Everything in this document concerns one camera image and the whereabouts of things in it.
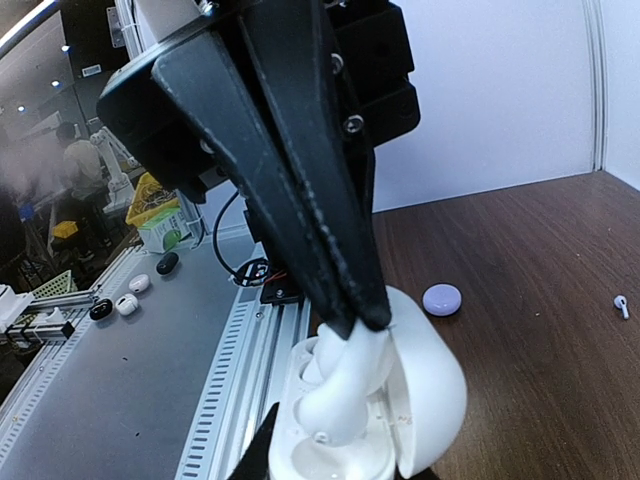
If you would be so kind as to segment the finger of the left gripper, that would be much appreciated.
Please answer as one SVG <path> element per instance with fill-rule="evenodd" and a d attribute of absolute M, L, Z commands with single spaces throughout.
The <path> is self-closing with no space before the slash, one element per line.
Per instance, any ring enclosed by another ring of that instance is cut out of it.
<path fill-rule="evenodd" d="M 285 190 L 267 213 L 270 236 L 293 278 L 336 330 L 391 321 L 370 212 L 343 150 L 332 69 L 334 34 L 320 1 L 259 1 L 241 16 L 251 60 L 284 148 Z M 285 213 L 286 206 L 292 212 Z"/>
<path fill-rule="evenodd" d="M 202 31 L 158 57 L 152 78 L 249 201 L 313 306 L 343 339 L 356 315 L 311 210 L 221 38 Z"/>

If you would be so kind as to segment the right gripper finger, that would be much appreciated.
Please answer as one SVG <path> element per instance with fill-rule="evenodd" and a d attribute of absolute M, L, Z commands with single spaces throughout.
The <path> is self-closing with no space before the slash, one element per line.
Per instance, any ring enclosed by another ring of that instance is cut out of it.
<path fill-rule="evenodd" d="M 280 403 L 274 403 L 232 472 L 232 480 L 269 478 L 269 449 Z"/>

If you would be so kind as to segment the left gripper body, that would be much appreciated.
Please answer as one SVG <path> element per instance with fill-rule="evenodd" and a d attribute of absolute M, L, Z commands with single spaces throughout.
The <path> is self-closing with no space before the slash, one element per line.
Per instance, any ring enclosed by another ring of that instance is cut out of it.
<path fill-rule="evenodd" d="M 285 36 L 287 25 L 300 26 L 297 1 L 215 1 L 199 19 L 174 28 L 160 42 L 131 60 L 109 79 L 98 103 L 104 125 L 134 158 L 164 187 L 178 189 L 192 202 L 202 203 L 208 191 L 228 181 L 221 157 L 202 147 L 193 128 L 185 123 L 152 78 L 163 55 L 198 34 L 216 33 L 224 42 L 234 67 L 260 112 L 267 108 L 257 68 L 245 44 L 241 25 L 264 30 L 270 64 L 291 82 L 288 102 L 295 105 L 308 85 L 294 77 L 294 39 Z M 409 81 L 414 61 L 399 6 L 390 1 L 318 1 L 336 82 L 336 101 L 343 119 L 359 115 L 362 133 L 370 145 L 354 146 L 344 135 L 344 159 L 356 192 L 365 197 L 373 185 L 373 149 L 413 130 L 420 121 L 415 87 Z"/>

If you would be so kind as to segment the white clip earbud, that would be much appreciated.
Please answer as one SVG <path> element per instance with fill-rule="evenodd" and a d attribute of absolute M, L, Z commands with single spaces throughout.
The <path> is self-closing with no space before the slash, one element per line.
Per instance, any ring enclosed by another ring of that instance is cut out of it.
<path fill-rule="evenodd" d="M 342 447 L 364 433 L 367 396 L 388 374 L 388 344 L 388 330 L 372 331 L 360 320 L 346 340 L 320 325 L 312 362 L 322 382 L 297 407 L 297 420 L 314 442 Z"/>

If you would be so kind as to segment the white charging case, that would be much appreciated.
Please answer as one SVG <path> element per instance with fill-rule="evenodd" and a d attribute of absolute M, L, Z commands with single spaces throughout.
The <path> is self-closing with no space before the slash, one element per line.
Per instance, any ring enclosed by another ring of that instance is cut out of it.
<path fill-rule="evenodd" d="M 462 368 L 410 296 L 395 287 L 388 287 L 387 296 L 388 374 L 367 396 L 364 433 L 346 446 L 329 447 L 314 442 L 297 420 L 299 401 L 322 382 L 312 362 L 317 333 L 289 356 L 269 449 L 270 478 L 409 479 L 454 442 L 467 408 Z"/>

